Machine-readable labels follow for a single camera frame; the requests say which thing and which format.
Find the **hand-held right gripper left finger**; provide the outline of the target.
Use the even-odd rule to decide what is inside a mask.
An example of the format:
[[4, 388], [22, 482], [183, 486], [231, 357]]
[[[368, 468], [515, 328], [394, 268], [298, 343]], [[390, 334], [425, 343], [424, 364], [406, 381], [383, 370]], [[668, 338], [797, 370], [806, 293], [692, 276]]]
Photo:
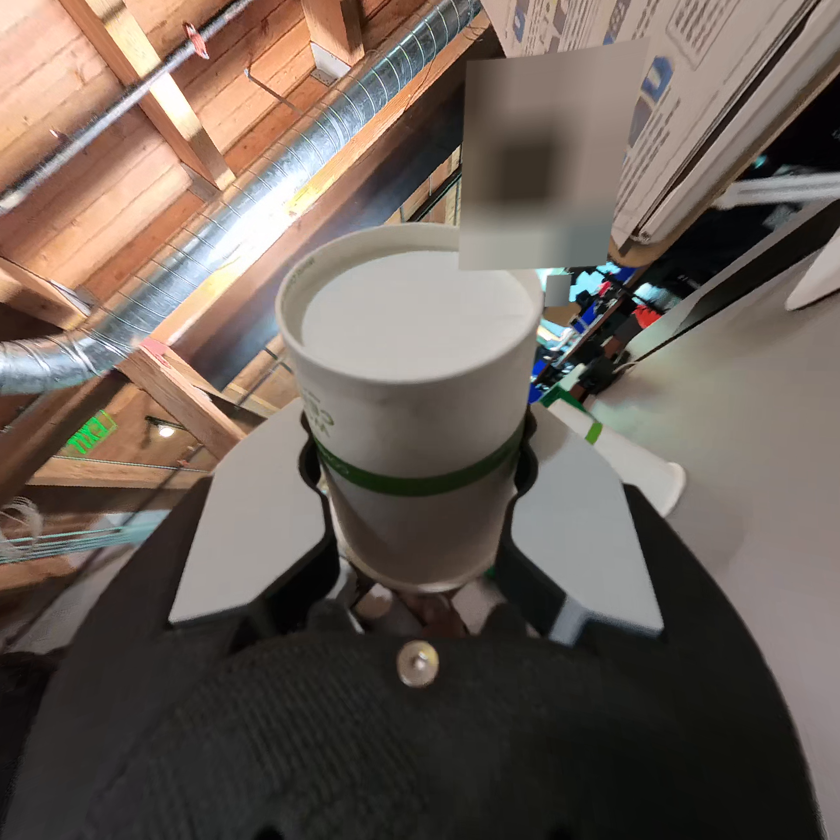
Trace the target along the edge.
[[169, 613], [173, 626], [246, 617], [290, 631], [337, 581], [329, 504], [302, 410], [280, 410], [213, 473]]

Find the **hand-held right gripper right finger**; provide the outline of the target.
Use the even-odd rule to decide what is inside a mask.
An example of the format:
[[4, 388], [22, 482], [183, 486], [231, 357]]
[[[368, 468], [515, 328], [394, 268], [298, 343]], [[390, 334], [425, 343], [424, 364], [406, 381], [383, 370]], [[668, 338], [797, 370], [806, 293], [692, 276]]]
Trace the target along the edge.
[[496, 585], [537, 635], [572, 647], [589, 623], [664, 630], [622, 481], [545, 406], [528, 408]]

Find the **white paper cup green band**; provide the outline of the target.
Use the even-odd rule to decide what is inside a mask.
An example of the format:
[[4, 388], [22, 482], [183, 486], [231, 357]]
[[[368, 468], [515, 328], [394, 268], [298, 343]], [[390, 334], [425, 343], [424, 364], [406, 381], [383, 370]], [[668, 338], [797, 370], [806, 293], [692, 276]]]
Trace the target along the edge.
[[687, 483], [681, 465], [653, 454], [566, 401], [553, 402], [549, 411], [592, 445], [623, 483], [638, 488], [661, 517], [676, 508]]
[[335, 522], [371, 578], [446, 592], [492, 564], [543, 300], [535, 269], [463, 268], [441, 224], [347, 234], [286, 273], [276, 320]]

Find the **grey desk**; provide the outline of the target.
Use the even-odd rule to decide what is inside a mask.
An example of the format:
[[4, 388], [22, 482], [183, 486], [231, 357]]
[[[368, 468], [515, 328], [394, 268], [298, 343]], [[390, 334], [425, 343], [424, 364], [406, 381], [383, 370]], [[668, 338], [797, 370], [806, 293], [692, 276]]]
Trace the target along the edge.
[[838, 838], [838, 291], [799, 311], [808, 270], [838, 276], [821, 227], [764, 248], [763, 282], [686, 330], [604, 396], [601, 415], [688, 460], [671, 525], [633, 491], [665, 630], [588, 623], [570, 651], [496, 609], [486, 647], [516, 665], [514, 753], [463, 838]]

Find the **person's left hand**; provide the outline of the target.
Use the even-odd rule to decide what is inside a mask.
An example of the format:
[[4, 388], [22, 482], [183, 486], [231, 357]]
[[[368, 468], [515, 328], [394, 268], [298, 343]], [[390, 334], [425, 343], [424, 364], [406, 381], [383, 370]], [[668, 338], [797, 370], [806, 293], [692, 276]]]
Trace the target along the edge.
[[396, 595], [419, 622], [420, 638], [463, 638], [469, 635], [461, 615], [446, 595], [409, 592], [398, 592]]

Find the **green exit sign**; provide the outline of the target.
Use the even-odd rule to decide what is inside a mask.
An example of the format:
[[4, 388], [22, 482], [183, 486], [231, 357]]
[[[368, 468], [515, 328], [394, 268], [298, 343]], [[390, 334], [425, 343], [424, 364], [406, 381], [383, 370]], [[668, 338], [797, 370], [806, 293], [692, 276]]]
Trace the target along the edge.
[[119, 425], [113, 416], [101, 409], [68, 438], [60, 453], [72, 458], [87, 457], [105, 440], [116, 434], [118, 429]]

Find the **printed instruction sheet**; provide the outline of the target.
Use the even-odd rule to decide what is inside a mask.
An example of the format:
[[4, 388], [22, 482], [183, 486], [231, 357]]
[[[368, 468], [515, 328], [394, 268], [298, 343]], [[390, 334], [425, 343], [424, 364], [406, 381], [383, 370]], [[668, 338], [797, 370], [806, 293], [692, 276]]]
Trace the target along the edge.
[[819, 2], [481, 2], [506, 56], [540, 56], [646, 39], [612, 239], [644, 224], [735, 101]]

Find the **silver ventilation duct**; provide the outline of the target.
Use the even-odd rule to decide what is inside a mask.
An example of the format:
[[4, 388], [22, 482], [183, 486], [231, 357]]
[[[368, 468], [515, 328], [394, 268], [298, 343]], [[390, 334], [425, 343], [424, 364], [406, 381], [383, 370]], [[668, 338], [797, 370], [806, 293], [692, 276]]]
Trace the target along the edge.
[[430, 2], [351, 70], [196, 212], [77, 328], [1, 348], [3, 396], [39, 395], [94, 379], [121, 363], [205, 280], [237, 259], [252, 265], [289, 226], [289, 203], [481, 11], [480, 2]]

